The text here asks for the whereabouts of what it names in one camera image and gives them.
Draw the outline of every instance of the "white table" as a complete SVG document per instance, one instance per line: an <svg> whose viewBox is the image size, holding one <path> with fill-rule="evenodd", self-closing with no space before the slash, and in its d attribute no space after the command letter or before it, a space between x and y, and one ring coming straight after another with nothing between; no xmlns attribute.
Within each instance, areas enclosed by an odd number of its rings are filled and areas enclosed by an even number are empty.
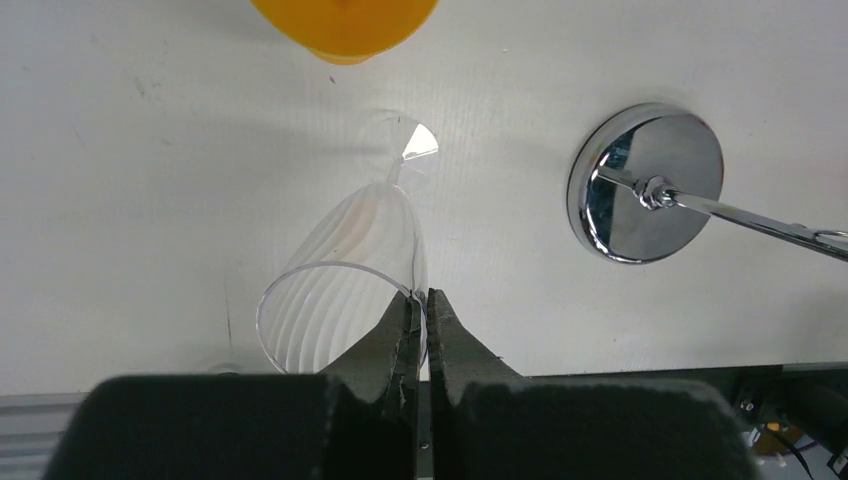
<svg viewBox="0 0 848 480"><path fill-rule="evenodd" d="M848 226L846 17L835 0L443 0L398 48L337 67L247 0L6 0L0 395L270 371L256 303L367 181L351 152L381 108L442 149L413 194L431 286L521 373L848 360L846 265L710 222L626 268L584 251L563 207L586 135L663 100L716 130L723 200Z"/></svg>

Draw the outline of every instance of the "clear plastic wine glass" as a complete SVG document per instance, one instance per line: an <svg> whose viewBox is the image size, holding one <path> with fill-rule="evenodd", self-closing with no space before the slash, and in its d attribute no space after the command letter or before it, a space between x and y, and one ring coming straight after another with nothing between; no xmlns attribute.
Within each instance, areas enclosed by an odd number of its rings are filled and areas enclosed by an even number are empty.
<svg viewBox="0 0 848 480"><path fill-rule="evenodd" d="M322 370L374 328L397 292L424 310L424 240L398 180L409 160L434 155L438 144L423 125L397 119L387 116L374 125L388 132L382 151L392 160L385 180L360 188L330 211L259 303L259 340L281 372ZM395 125L386 130L385 122Z"/></svg>

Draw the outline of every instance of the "yellow bowl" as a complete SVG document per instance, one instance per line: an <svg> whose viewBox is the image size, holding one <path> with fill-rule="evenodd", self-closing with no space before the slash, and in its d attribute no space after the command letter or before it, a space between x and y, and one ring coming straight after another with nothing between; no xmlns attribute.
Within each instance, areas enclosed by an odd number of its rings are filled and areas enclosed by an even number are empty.
<svg viewBox="0 0 848 480"><path fill-rule="evenodd" d="M412 35L438 0L251 0L281 32L317 57L362 63Z"/></svg>

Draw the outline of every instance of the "chrome stand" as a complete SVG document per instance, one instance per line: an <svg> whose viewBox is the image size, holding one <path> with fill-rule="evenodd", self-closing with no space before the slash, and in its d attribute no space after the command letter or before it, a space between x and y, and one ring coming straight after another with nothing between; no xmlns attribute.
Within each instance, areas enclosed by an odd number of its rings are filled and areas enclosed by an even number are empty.
<svg viewBox="0 0 848 480"><path fill-rule="evenodd" d="M848 232L719 203L723 174L718 139L700 118L670 105L637 105L598 128L577 156L566 193L571 227L589 250L618 263L677 252L710 216L848 262L848 243L840 240Z"/></svg>

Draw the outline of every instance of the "round chrome base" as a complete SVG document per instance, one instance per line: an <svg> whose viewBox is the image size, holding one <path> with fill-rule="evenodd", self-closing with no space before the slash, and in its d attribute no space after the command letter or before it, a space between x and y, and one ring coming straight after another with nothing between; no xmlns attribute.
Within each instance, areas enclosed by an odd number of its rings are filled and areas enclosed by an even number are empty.
<svg viewBox="0 0 848 480"><path fill-rule="evenodd" d="M571 171L566 207L571 228L590 251L617 263L663 259L692 241L708 216L685 208L649 210L629 188L598 169L634 179L666 177L683 192L718 200L724 176L721 146L703 120L659 103L631 107L592 134Z"/></svg>

